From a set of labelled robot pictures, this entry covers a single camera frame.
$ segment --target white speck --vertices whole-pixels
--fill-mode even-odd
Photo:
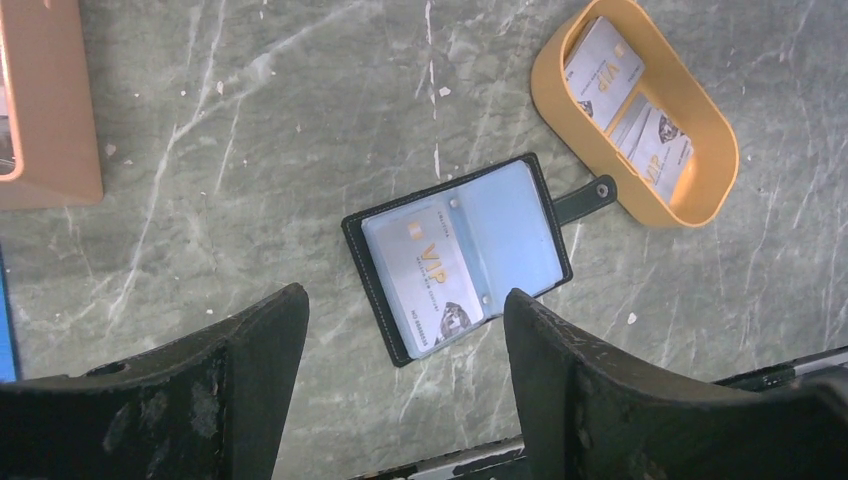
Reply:
[[[430,28],[430,7],[432,6],[429,0],[424,5],[424,20],[427,22],[427,43],[429,45],[433,44],[433,30]]]
[[[438,143],[436,144],[436,150],[433,151],[433,163],[436,165],[436,178],[441,179],[442,178],[442,172],[441,172],[442,166],[440,165],[441,162],[439,162],[439,144]]]

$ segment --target yellow container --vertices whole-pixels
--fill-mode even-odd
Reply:
[[[586,24],[600,16],[609,19],[645,62],[645,72],[608,131],[641,92],[692,140],[695,154],[669,205],[578,106],[565,83],[566,56]],[[641,223],[700,227],[718,214],[739,170],[736,136],[648,14],[633,1],[593,0],[561,26],[536,57],[530,89],[542,118],[595,175],[615,179],[619,202]]]

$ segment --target strap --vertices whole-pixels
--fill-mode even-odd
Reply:
[[[559,226],[581,219],[618,199],[615,180],[609,175],[601,175],[583,187],[566,193],[554,200]]]

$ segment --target gray marble surface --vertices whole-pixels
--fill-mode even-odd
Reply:
[[[705,228],[618,205],[566,227],[576,278],[544,303],[705,380],[848,343],[848,3],[641,3],[733,124],[739,178]],[[84,1],[107,194],[0,214],[24,373],[82,373],[297,281],[312,316],[275,478],[517,434],[501,322],[395,369],[339,221],[530,150],[555,194],[591,178],[528,88],[584,4]]]

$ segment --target marble tabletop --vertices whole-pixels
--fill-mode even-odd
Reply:
[[[640,358],[712,380],[848,343],[842,0],[641,0],[732,123],[717,219],[619,205],[563,229],[544,296]],[[312,314],[275,478],[346,478],[516,435],[500,321],[389,362],[339,222],[534,151],[532,61],[584,0],[85,0],[106,198],[0,214],[27,377],[80,374],[291,282]]]

